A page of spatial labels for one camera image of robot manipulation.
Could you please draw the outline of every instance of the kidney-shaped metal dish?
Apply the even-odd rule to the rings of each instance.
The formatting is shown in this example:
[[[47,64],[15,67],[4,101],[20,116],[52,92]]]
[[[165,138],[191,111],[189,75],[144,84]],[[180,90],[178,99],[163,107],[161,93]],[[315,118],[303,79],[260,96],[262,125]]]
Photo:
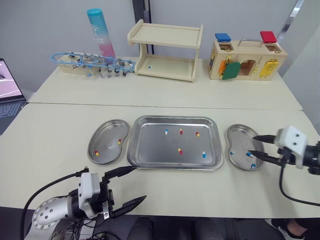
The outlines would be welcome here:
[[[257,170],[263,161],[250,155],[248,150],[265,151],[263,144],[253,139],[258,134],[252,128],[242,124],[231,125],[226,134],[229,141],[227,155],[231,163],[243,170]]]
[[[212,119],[142,116],[134,122],[127,159],[139,168],[216,170],[224,158]]]
[[[89,159],[96,164],[107,164],[117,160],[128,132],[128,123],[121,119],[110,120],[102,124],[94,132],[89,142]]]

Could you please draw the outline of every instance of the blue lid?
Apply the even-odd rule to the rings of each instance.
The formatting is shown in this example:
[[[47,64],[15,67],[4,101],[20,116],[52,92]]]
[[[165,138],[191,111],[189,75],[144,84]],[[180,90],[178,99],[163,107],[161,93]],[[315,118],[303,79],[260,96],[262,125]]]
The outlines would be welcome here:
[[[102,10],[100,8],[91,8],[86,11],[86,14],[88,14],[88,16],[97,16],[102,14]]]
[[[218,42],[230,42],[231,38],[227,33],[216,33],[215,34],[216,39]]]

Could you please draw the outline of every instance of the wooden shelf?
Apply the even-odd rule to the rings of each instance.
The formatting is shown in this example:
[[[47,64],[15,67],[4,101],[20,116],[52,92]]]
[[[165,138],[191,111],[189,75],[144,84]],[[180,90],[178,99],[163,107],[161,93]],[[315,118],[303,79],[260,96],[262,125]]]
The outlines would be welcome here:
[[[129,44],[139,43],[136,74],[193,82],[196,75],[203,25],[200,27],[144,23],[141,19],[129,31]],[[147,44],[195,49],[194,59],[148,54]]]
[[[194,59],[148,54],[141,63],[141,67],[136,70],[136,73],[192,81],[194,67]]]

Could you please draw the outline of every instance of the red lid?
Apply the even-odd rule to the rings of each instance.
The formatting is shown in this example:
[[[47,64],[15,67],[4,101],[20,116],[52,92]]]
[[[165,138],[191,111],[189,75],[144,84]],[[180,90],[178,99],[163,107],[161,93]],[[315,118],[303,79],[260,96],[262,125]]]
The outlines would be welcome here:
[[[261,31],[260,35],[265,44],[274,44],[277,42],[277,39],[272,31]]]

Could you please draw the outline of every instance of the laptop screen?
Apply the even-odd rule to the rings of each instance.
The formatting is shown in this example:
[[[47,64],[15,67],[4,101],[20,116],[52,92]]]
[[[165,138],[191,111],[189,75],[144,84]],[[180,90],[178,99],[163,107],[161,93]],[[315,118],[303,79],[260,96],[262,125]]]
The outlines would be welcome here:
[[[0,58],[0,101],[22,98],[22,93],[5,61]]]

